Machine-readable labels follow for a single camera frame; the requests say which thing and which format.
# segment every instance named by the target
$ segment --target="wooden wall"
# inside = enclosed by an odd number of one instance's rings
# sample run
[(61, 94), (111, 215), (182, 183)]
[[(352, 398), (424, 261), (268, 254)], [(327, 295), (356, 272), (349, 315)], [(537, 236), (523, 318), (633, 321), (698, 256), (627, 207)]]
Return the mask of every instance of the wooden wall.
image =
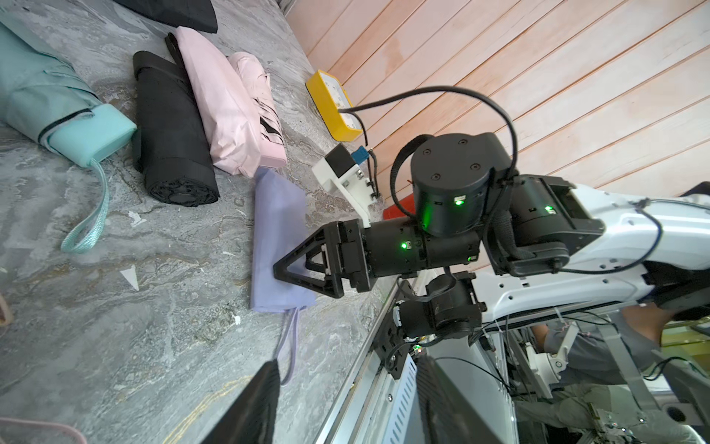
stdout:
[[(521, 173), (658, 196), (710, 180), (708, 1), (298, 0), (287, 20), (353, 104), (426, 85), (490, 95), (515, 119)], [(492, 131), (510, 150), (503, 120), (455, 94), (361, 117), (388, 203), (389, 167), (418, 134)], [(407, 162), (400, 198), (409, 179)]]

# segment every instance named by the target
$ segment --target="white bracket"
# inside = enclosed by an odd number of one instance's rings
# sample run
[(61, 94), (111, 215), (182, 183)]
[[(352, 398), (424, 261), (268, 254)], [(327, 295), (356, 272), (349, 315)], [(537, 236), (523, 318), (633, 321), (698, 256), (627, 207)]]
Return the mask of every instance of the white bracket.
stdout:
[(528, 356), (530, 370), (532, 370), (532, 375), (542, 387), (542, 395), (546, 398), (552, 398), (550, 384), (556, 384), (562, 379), (559, 374), (567, 368), (567, 358), (574, 340), (577, 338), (577, 333), (579, 333), (577, 323), (569, 324), (562, 344), (560, 344), (559, 350), (555, 354), (537, 353), (529, 342), (525, 344), (525, 353)]
[(370, 210), (368, 206), (376, 202), (372, 197), (370, 180), (365, 176), (360, 165), (353, 165), (344, 175), (338, 177), (325, 158), (320, 159), (311, 168), (318, 183), (328, 193), (339, 190), (348, 203), (362, 219), (364, 228), (370, 227)]

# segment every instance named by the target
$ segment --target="teal wrist strap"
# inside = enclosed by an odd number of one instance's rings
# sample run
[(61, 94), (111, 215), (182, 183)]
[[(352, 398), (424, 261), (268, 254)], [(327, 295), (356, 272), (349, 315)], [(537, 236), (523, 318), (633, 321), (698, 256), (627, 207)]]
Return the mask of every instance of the teal wrist strap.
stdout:
[[(71, 232), (69, 232), (69, 234), (67, 234), (66, 238), (64, 238), (64, 241), (62, 242), (62, 251), (65, 253), (85, 253), (89, 251), (96, 244), (101, 236), (101, 233), (104, 231), (106, 216), (109, 214), (109, 181), (106, 180), (104, 169), (101, 168), (101, 164), (99, 162), (92, 159), (89, 164), (99, 176), (103, 195), (101, 197), (101, 202), (99, 202), (96, 209), (89, 215), (89, 217), (82, 220)], [(79, 235), (92, 222), (93, 225), (89, 231), (80, 241), (77, 242)]]

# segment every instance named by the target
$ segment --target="teal umbrella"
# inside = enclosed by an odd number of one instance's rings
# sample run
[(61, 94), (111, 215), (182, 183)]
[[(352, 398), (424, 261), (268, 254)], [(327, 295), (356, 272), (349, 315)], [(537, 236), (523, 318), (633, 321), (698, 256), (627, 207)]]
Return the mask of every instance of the teal umbrella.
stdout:
[(97, 172), (102, 200), (61, 247), (66, 252), (88, 251), (103, 231), (109, 206), (108, 183), (99, 162), (127, 144), (136, 125), (102, 103), (69, 61), (2, 8), (0, 119), (50, 151)]

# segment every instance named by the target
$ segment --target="umbrella strap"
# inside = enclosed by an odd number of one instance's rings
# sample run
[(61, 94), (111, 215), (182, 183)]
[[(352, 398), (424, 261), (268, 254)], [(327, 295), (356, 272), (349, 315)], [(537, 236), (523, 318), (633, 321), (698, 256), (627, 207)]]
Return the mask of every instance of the umbrella strap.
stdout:
[[(106, 180), (104, 169), (101, 164), (95, 159), (91, 160), (91, 167), (99, 176), (102, 188), (101, 202), (97, 205), (94, 211), (82, 220), (72, 231), (67, 234), (62, 242), (62, 251), (65, 253), (85, 253), (89, 251), (99, 240), (101, 233), (104, 231), (104, 223), (106, 216), (109, 214), (109, 181)], [(79, 235), (89, 226), (89, 231), (81, 240), (77, 241)]]
[(296, 370), (296, 354), (298, 351), (298, 312), (299, 308), (291, 308), (287, 312), (286, 330), (281, 335), (281, 339), (278, 341), (278, 346), (276, 347), (276, 358), (281, 354), (281, 350), (286, 343), (288, 336), (291, 336), (291, 359), (288, 364), (288, 371), (286, 376), (281, 381), (281, 386), (284, 387), (286, 384), (291, 382), (293, 373)]

